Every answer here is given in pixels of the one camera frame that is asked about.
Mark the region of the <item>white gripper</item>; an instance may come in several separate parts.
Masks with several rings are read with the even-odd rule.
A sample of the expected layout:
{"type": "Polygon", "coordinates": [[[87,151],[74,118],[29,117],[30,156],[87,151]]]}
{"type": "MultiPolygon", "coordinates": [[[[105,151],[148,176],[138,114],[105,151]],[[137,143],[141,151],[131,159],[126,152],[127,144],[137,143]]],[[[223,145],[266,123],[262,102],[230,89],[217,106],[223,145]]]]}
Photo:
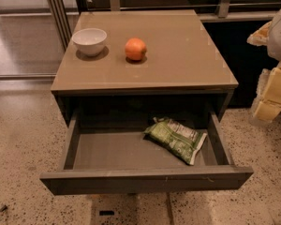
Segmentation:
{"type": "Polygon", "coordinates": [[[246,42],[254,46],[267,45],[269,56],[280,61],[272,70],[262,70],[257,96],[252,103],[252,117],[255,120],[272,122],[281,113],[281,8],[272,22],[262,25],[246,42]]]}

